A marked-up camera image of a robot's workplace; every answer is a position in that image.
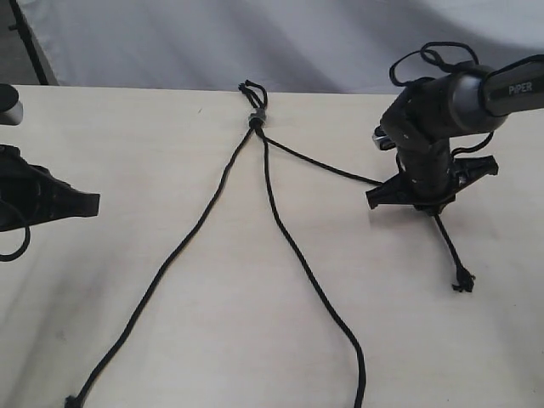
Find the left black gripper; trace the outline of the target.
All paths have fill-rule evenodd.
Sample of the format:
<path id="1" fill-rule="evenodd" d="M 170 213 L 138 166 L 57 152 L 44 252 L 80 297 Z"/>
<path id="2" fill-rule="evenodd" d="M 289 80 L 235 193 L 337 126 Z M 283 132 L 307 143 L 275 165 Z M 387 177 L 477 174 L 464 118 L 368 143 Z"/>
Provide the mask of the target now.
<path id="1" fill-rule="evenodd" d="M 22 228 L 24 222 L 96 217 L 99 201 L 100 194 L 77 190 L 46 167 L 30 164 L 18 147 L 1 145 L 2 232 Z"/>

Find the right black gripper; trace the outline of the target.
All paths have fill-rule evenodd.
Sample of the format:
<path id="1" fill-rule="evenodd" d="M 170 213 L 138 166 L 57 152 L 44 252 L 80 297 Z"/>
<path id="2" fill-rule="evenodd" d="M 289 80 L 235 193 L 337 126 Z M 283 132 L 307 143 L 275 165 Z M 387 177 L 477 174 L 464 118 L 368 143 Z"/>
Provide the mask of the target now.
<path id="1" fill-rule="evenodd" d="M 445 131 L 446 80 L 417 80 L 386 109 L 380 128 L 394 143 L 399 175 L 365 193 L 370 209 L 414 202 L 453 202 L 456 187 L 496 176 L 494 156 L 451 158 Z"/>

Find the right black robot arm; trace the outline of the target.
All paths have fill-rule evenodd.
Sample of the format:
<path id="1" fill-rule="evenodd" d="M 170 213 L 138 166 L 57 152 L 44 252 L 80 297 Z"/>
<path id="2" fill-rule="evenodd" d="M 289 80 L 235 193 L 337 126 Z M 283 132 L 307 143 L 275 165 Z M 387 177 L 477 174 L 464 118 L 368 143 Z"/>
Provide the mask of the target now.
<path id="1" fill-rule="evenodd" d="M 510 114 L 543 106 L 540 54 L 498 70 L 459 64 L 446 72 L 406 86 L 383 113 L 382 133 L 374 139 L 397 150 L 399 172 L 367 191 L 370 208 L 406 205 L 440 213 L 460 191 L 498 173 L 493 156 L 455 158 L 450 140 L 493 133 Z"/>

